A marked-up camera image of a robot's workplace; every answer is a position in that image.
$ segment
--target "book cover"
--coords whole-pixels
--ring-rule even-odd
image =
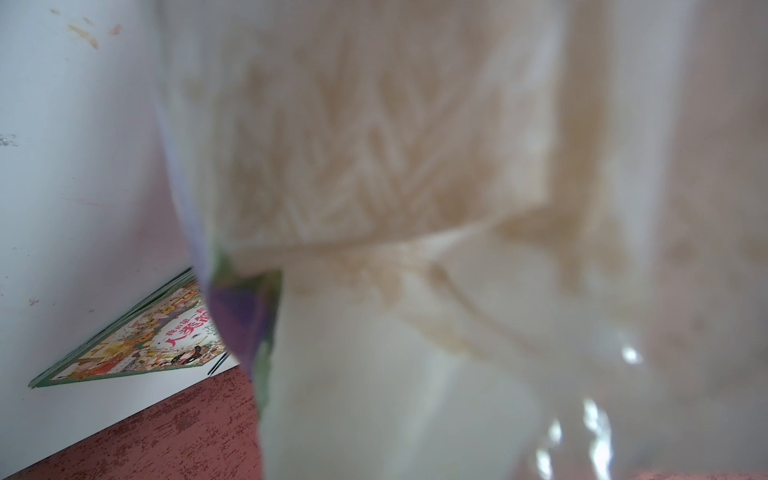
[[[192,269],[31,381],[31,388],[201,366],[224,344]]]

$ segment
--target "red floor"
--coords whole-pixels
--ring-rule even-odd
[[[258,480],[260,462],[250,382],[234,368],[8,480]]]

